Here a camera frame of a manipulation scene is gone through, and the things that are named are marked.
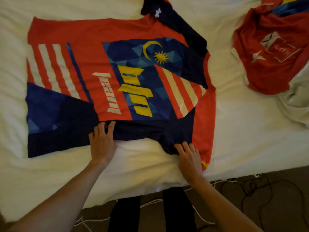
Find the yellow crescent moon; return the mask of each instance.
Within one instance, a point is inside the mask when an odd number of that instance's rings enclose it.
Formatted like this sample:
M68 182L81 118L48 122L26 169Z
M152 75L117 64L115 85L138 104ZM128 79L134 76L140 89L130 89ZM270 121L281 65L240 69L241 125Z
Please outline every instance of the yellow crescent moon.
M143 52L144 52L144 55L145 55L145 57L148 58L149 60L151 60L151 59L148 57L147 52L146 52L146 49L147 49L148 46L153 45L153 44L157 44L157 45L161 46L161 44L160 44L159 42L154 41L154 40L148 41L148 42L146 42L146 43L143 45Z

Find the crescent and star emblem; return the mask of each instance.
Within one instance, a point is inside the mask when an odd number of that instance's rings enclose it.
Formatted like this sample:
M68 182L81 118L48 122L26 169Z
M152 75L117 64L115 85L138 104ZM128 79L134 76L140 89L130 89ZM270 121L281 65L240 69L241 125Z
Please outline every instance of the crescent and star emblem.
M159 42L157 42L157 41L148 41L148 42L146 42L143 45L143 53L144 53L145 57L148 58L149 60L151 60L151 59L148 57L146 49L147 49L148 46L153 45L153 44L159 45L162 48L161 44ZM163 65L168 60L167 55L166 55L166 53L163 53L163 50L161 52L160 51L155 52L154 57L155 57L155 60L157 60L157 63L160 62L160 64L163 63Z

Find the blue stripe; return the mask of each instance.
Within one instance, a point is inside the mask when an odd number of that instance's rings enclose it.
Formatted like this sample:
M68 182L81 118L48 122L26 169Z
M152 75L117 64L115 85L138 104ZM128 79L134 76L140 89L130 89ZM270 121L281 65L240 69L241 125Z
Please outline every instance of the blue stripe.
M83 90L84 90L85 93L86 93L86 96L87 96L87 98L88 98L88 101L89 101L90 103L93 104L93 101L92 101L92 99L91 99L89 90L87 89L86 84L85 84L85 82L84 82L84 80L83 80L82 74L81 74L80 69L79 69L79 67L78 67L78 65L77 65L77 62L76 62L76 60L75 60L75 58L74 58L74 54L73 54L73 51L72 51L71 46L70 46L69 43L66 44L66 48L68 49L68 52L69 52L70 57L71 57L71 61L72 61L72 63L73 63L73 66L75 67L75 70L76 70L78 79L79 79L80 83L82 84Z

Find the white bed sheet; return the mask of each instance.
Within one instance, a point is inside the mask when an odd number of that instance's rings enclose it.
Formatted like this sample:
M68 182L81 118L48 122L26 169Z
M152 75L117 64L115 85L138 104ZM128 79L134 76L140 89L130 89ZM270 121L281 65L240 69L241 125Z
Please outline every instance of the white bed sheet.
M214 149L209 180L309 165L309 132L287 119L267 97L248 89L230 53L234 30L260 0L170 0L208 42L209 73L217 87ZM42 19L139 19L143 0L0 0L0 210L21 218L81 171L89 147L33 159L27 155L26 39L33 16ZM119 141L84 207L144 195L186 181L178 156L153 140Z

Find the bed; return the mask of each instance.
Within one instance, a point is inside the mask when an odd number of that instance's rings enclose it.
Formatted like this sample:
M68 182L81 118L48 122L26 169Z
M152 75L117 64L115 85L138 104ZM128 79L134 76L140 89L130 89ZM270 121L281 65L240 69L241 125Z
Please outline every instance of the bed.
M232 36L260 0L169 0L208 42L217 113L209 180L309 165L309 132L279 110L274 97L245 86L231 54ZM0 0L0 211L15 221L61 188L90 161L89 146L28 159L26 43L41 19L139 19L143 0ZM153 140L118 141L84 207L186 185L177 164Z

